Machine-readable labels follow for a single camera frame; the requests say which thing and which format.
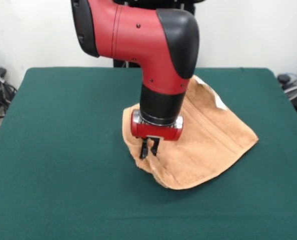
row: green tablecloth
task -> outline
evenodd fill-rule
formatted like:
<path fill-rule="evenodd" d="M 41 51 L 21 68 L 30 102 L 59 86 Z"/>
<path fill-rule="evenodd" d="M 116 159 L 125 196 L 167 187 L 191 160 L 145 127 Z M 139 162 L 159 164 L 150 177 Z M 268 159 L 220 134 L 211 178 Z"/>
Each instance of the green tablecloth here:
<path fill-rule="evenodd" d="M 267 69 L 197 69 L 259 136 L 182 191 L 138 169 L 123 109 L 140 69 L 30 69 L 0 128 L 0 240 L 297 240 L 297 114 Z"/>

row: brown towel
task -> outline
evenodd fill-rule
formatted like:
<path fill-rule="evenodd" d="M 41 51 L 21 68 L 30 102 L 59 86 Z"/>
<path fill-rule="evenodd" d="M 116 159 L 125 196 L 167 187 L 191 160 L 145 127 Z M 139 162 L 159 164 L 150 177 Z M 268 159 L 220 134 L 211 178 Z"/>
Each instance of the brown towel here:
<path fill-rule="evenodd" d="M 132 110 L 139 104 L 123 111 L 123 139 L 136 165 L 165 188 L 189 189 L 217 177 L 258 141 L 252 129 L 221 103 L 216 92 L 198 81 L 193 76 L 183 101 L 180 139 L 161 140 L 157 156 L 148 151 L 144 160 L 139 158 L 142 140 L 133 137 L 130 130 Z"/>

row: towel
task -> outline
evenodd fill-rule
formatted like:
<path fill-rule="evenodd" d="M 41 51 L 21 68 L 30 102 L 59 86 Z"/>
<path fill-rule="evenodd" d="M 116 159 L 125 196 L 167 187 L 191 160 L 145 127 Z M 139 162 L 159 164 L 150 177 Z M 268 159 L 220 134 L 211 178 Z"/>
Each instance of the towel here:
<path fill-rule="evenodd" d="M 123 139 L 137 167 L 165 188 L 189 189 L 219 176 L 259 140 L 220 96 L 194 75 L 180 112 L 184 118 L 181 137 L 178 141 L 161 140 L 156 156 L 148 151 L 148 156 L 140 159 L 142 139 L 132 136 L 130 129 L 132 110 L 139 107 L 135 104 L 124 109 Z"/>

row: screw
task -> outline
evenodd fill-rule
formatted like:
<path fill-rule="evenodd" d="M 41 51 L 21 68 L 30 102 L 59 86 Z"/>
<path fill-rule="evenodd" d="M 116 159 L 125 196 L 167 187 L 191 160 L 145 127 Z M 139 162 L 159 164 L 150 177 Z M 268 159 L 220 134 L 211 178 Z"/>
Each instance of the screw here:
<path fill-rule="evenodd" d="M 74 0 L 74 1 L 73 1 L 73 6 L 74 6 L 75 8 L 79 8 L 79 7 L 80 7 L 80 1 L 79 1 L 79 0 Z"/>
<path fill-rule="evenodd" d="M 79 40 L 79 42 L 80 42 L 81 44 L 84 43 L 84 36 L 83 36 L 83 35 L 79 34 L 79 35 L 77 36 L 77 38 L 78 38 L 78 40 Z"/>

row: red robot arm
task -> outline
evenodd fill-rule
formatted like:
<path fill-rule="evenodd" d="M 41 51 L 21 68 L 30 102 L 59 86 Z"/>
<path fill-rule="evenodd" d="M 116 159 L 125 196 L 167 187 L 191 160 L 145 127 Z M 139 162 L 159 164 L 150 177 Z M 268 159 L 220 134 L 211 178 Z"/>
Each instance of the red robot arm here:
<path fill-rule="evenodd" d="M 183 127 L 183 119 L 181 128 L 177 124 L 179 114 L 199 52 L 194 16 L 179 9 L 150 10 L 112 0 L 71 3 L 85 53 L 138 63 L 142 68 L 140 109 L 132 114 L 132 134 L 143 139 L 178 140 Z"/>

